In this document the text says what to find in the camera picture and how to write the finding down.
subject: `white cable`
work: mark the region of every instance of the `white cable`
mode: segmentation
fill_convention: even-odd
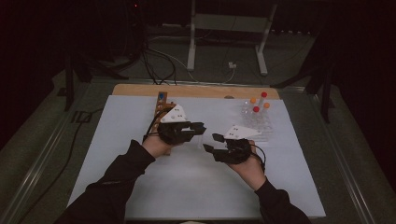
[[[151,49],[152,51],[155,51],[155,52],[157,52],[157,53],[161,53],[161,54],[163,54],[163,55],[166,55],[166,56],[168,56],[169,58],[172,58],[173,60],[176,60],[178,63],[180,63],[181,65],[183,65],[185,68],[186,68],[186,71],[187,71],[187,73],[189,74],[189,76],[190,76],[190,78],[192,79],[192,80],[194,80],[195,82],[197,82],[197,83],[201,83],[200,81],[198,81],[197,79],[195,79],[193,76],[192,76],[192,74],[190,73],[190,71],[189,70],[187,70],[187,66],[183,63],[183,62],[181,62],[179,59],[177,59],[176,57],[174,57],[174,56],[172,56],[172,55],[169,55],[169,54],[166,54],[166,53],[163,53],[163,52],[160,52],[160,51],[158,51],[158,50],[156,50],[156,49]]]
[[[233,79],[233,75],[235,75],[235,68],[233,68],[233,74],[231,77],[227,81],[219,83],[219,85],[226,84],[227,82],[231,81],[231,79]]]

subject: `finger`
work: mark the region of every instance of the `finger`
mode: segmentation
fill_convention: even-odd
[[[251,151],[253,153],[256,153],[256,147],[255,147],[256,144],[255,144],[255,142],[253,140],[248,140],[248,142],[250,143]]]

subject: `tripod leg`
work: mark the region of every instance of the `tripod leg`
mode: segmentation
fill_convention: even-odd
[[[322,102],[320,106],[320,113],[327,123],[329,121],[329,103],[330,103],[330,90],[332,88],[332,69],[334,65],[326,71],[323,81]]]
[[[319,69],[318,72],[311,77],[308,84],[306,84],[305,91],[307,94],[317,94],[320,87],[323,85],[326,76],[325,69]]]
[[[283,88],[293,84],[294,82],[296,82],[298,80],[301,80],[301,79],[303,79],[305,77],[308,77],[308,76],[313,76],[313,74],[315,74],[319,69],[320,69],[319,66],[315,66],[315,67],[313,67],[311,69],[308,69],[307,71],[300,72],[296,76],[291,77],[289,79],[286,79],[283,82],[280,82],[280,83],[277,83],[277,84],[274,84],[274,85],[270,85],[270,87],[271,88],[277,88],[277,89],[283,89]]]

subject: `hand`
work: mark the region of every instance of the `hand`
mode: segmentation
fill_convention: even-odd
[[[142,147],[146,149],[146,151],[153,156],[154,158],[158,158],[163,154],[168,153],[171,150],[172,145],[166,144],[158,134],[149,135],[146,140],[143,142]]]
[[[254,145],[254,141],[249,140],[249,143]],[[256,148],[252,146],[251,151],[256,153]],[[242,163],[227,165],[237,172],[253,190],[259,189],[267,180],[259,159],[254,156],[250,156]]]

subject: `robotic hand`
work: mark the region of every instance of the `robotic hand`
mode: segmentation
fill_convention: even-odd
[[[204,134],[206,130],[204,124],[202,122],[187,121],[183,107],[181,107],[181,105],[176,105],[173,108],[165,109],[157,114],[148,128],[148,132],[143,137],[143,141],[149,136],[149,130],[151,130],[155,120],[165,112],[167,112],[167,114],[160,119],[160,123],[156,129],[161,140],[166,144],[174,146],[190,142],[195,135]]]
[[[210,145],[204,144],[206,152],[212,153],[215,161],[221,161],[229,164],[239,164],[246,161],[250,156],[255,156],[261,162],[262,169],[265,170],[265,154],[261,148],[264,156],[264,161],[260,156],[253,153],[251,150],[252,145],[245,137],[253,136],[259,134],[256,130],[233,126],[230,131],[228,131],[225,136],[213,133],[213,139],[215,141],[226,143],[227,149],[215,149]]]
[[[225,142],[227,149],[215,149],[210,145],[204,144],[206,152],[212,153],[215,161],[221,161],[230,164],[239,164],[246,161],[251,155],[251,146],[247,139],[225,139],[218,133],[212,134],[213,139],[218,142]]]

